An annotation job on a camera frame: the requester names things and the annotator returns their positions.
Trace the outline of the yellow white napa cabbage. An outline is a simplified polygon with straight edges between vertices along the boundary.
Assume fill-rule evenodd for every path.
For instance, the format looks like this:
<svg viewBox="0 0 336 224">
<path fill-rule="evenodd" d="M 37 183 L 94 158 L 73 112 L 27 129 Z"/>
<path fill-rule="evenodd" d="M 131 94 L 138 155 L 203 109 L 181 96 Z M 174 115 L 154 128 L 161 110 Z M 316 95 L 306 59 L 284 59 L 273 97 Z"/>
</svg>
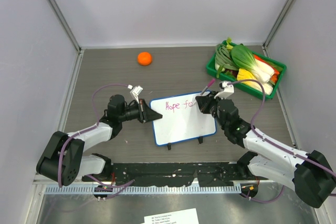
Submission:
<svg viewBox="0 0 336 224">
<path fill-rule="evenodd" d="M 270 85 L 269 83 L 259 82 L 251 72 L 242 68 L 240 68 L 238 71 L 237 80 L 238 81 L 247 80 L 243 81 L 242 83 L 260 92 L 262 92 L 262 88 L 260 86 L 261 84 L 266 95 L 271 95 L 273 91 L 272 85 Z"/>
</svg>

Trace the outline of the white printed paper sheet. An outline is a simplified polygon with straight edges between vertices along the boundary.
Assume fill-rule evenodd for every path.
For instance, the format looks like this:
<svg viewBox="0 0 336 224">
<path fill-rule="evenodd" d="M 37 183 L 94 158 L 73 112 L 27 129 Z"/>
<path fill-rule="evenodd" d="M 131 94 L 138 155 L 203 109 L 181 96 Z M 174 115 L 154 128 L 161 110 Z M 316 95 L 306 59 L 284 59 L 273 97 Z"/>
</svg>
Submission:
<svg viewBox="0 0 336 224">
<path fill-rule="evenodd" d="M 195 208 L 144 217 L 145 224 L 199 224 Z"/>
</svg>

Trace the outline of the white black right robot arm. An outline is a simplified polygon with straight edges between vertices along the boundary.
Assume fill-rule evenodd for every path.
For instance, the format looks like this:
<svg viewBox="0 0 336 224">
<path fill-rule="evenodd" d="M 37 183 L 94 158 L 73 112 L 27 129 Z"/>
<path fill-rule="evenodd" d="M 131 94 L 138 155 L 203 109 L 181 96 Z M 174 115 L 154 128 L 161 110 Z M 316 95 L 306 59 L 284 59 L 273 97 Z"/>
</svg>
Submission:
<svg viewBox="0 0 336 224">
<path fill-rule="evenodd" d="M 335 172 L 322 153 L 298 150 L 269 137 L 244 121 L 232 100 L 220 98 L 215 91 L 196 96 L 196 103 L 203 114 L 217 121 L 231 143 L 248 150 L 238 160 L 239 177 L 273 180 L 313 208 L 335 196 Z"/>
</svg>

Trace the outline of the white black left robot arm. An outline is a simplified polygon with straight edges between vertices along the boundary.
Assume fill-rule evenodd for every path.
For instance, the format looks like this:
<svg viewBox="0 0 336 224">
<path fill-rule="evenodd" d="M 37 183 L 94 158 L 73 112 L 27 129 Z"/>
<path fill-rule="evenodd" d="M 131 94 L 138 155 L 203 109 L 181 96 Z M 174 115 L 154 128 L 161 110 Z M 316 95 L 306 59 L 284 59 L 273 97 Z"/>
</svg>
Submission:
<svg viewBox="0 0 336 224">
<path fill-rule="evenodd" d="M 162 117 L 143 99 L 126 103 L 124 96 L 113 95 L 97 124 L 77 132 L 53 133 L 37 162 L 36 172 L 57 182 L 59 187 L 69 186 L 79 176 L 105 182 L 113 173 L 111 159 L 97 153 L 85 156 L 84 152 L 115 138 L 122 130 L 123 122 L 147 123 Z"/>
</svg>

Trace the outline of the blue framed whiteboard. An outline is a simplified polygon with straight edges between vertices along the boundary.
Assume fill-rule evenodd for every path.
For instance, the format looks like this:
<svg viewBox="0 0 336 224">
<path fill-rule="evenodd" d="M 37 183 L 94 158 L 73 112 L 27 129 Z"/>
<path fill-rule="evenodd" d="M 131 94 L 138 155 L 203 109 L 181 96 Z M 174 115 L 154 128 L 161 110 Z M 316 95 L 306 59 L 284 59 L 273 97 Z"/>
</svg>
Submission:
<svg viewBox="0 0 336 224">
<path fill-rule="evenodd" d="M 203 114 L 195 97 L 199 92 L 153 99 L 150 108 L 162 115 L 152 122 L 154 141 L 157 146 L 166 146 L 199 137 L 214 135 L 217 131 L 215 119 Z"/>
</svg>

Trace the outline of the green bok choy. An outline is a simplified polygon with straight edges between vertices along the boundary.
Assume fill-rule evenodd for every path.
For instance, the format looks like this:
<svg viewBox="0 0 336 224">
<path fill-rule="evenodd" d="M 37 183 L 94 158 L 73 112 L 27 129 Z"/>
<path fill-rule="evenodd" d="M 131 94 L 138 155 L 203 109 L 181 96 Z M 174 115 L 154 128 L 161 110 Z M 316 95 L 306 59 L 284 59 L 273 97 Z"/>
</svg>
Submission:
<svg viewBox="0 0 336 224">
<path fill-rule="evenodd" d="M 231 57 L 233 62 L 239 68 L 251 72 L 258 81 L 263 83 L 267 83 L 270 81 L 271 76 L 265 73 L 261 68 L 259 68 L 254 58 L 254 54 L 249 48 L 243 45 L 234 46 L 231 50 Z"/>
</svg>

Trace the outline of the white magenta marker pen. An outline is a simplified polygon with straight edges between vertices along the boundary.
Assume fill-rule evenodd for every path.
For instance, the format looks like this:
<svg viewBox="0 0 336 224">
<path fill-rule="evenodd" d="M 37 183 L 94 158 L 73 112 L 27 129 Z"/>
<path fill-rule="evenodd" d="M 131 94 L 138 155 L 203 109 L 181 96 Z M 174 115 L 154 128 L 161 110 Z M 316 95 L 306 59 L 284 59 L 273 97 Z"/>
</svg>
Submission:
<svg viewBox="0 0 336 224">
<path fill-rule="evenodd" d="M 201 93 L 200 93 L 200 95 L 203 95 L 206 91 L 207 91 L 207 89 L 209 88 L 209 87 L 211 87 L 213 84 L 214 84 L 214 82 L 215 82 L 215 78 L 213 78 L 204 88 L 203 88 L 203 90 L 201 91 Z"/>
</svg>

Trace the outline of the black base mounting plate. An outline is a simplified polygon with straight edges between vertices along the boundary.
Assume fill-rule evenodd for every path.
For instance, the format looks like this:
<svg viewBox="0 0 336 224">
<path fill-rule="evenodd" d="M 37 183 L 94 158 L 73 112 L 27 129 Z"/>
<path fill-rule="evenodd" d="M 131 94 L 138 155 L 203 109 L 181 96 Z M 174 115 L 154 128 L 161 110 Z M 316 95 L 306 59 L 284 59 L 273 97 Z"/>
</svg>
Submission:
<svg viewBox="0 0 336 224">
<path fill-rule="evenodd" d="M 188 187 L 197 179 L 201 187 L 231 186 L 234 181 L 255 180 L 240 164 L 229 162 L 205 163 L 115 163 L 100 181 L 117 185 L 134 180 L 138 187 Z"/>
</svg>

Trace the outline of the red orange pepper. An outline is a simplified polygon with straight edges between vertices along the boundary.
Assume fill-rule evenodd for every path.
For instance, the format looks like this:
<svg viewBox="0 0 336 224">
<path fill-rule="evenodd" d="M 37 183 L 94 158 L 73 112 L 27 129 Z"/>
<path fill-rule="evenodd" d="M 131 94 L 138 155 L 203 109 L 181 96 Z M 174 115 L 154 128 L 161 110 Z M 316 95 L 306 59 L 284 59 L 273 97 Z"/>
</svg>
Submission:
<svg viewBox="0 0 336 224">
<path fill-rule="evenodd" d="M 279 75 L 282 72 L 283 68 L 275 65 L 272 62 L 265 61 L 257 55 L 254 55 L 254 58 L 259 68 L 261 68 L 265 73 L 271 76 L 269 82 L 274 86 L 278 82 Z"/>
</svg>

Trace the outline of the green long beans bundle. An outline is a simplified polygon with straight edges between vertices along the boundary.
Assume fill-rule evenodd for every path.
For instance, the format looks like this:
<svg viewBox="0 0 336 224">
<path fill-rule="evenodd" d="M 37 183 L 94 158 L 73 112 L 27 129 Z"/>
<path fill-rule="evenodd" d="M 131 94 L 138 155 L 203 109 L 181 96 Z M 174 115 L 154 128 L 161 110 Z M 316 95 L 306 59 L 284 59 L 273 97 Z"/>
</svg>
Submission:
<svg viewBox="0 0 336 224">
<path fill-rule="evenodd" d="M 230 51 L 225 44 L 218 44 L 215 47 L 215 70 L 216 78 L 226 70 L 238 71 L 238 67 L 230 57 Z"/>
</svg>

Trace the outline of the orange tangerine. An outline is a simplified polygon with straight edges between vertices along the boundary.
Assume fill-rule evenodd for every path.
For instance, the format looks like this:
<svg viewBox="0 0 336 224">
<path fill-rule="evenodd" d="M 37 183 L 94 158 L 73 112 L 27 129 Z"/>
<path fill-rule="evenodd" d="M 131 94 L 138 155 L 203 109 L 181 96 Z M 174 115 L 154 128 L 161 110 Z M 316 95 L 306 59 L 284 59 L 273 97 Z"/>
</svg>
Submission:
<svg viewBox="0 0 336 224">
<path fill-rule="evenodd" d="M 152 63 L 152 55 L 149 52 L 141 52 L 138 54 L 137 61 L 138 64 L 142 66 L 148 66 Z"/>
</svg>

